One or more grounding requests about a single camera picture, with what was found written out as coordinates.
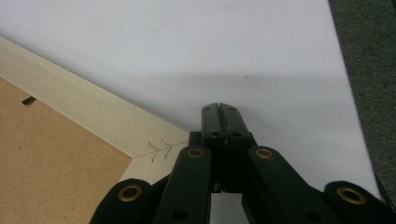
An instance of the gray carpet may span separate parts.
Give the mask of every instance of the gray carpet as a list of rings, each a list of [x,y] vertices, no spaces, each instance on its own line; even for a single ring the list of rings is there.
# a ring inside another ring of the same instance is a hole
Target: gray carpet
[[[330,0],[375,173],[396,203],[396,9],[392,0]]]

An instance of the cork board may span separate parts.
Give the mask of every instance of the cork board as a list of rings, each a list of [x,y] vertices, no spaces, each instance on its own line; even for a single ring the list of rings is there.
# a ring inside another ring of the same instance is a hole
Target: cork board
[[[0,78],[0,223],[88,223],[130,158]]]

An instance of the small black object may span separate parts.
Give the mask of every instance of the small black object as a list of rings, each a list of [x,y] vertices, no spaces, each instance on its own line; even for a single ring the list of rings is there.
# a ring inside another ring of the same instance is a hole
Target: small black object
[[[27,99],[23,100],[24,105],[31,105],[35,101],[35,97],[29,96]]]
[[[279,152],[257,146],[239,111],[226,104],[202,109],[202,130],[190,133],[169,176],[152,186],[120,182],[91,223],[206,224],[210,195],[218,192],[241,193],[249,223],[396,223],[388,207],[357,185],[310,187]]]

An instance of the white tabletop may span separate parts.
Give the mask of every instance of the white tabletop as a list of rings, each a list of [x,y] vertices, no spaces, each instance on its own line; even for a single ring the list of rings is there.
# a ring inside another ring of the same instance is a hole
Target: white tabletop
[[[189,130],[240,109],[311,186],[379,197],[324,0],[0,2],[0,35]]]

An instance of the brass screw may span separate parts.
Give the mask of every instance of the brass screw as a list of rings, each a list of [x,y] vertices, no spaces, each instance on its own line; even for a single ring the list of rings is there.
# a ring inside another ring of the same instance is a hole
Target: brass screw
[[[200,148],[191,148],[187,151],[187,155],[191,158],[201,158],[204,156],[204,152]]]
[[[337,194],[344,200],[349,203],[353,203],[356,205],[362,205],[367,202],[366,198],[360,194],[358,191],[348,187],[340,187],[337,189]]]
[[[140,195],[142,195],[142,192],[143,192],[142,187],[140,187],[136,184],[128,185],[128,186],[123,187],[119,191],[119,199],[123,202],[128,203],[128,202],[138,199],[140,197]]]
[[[274,153],[266,148],[259,148],[256,150],[256,156],[263,159],[271,159],[274,157]]]

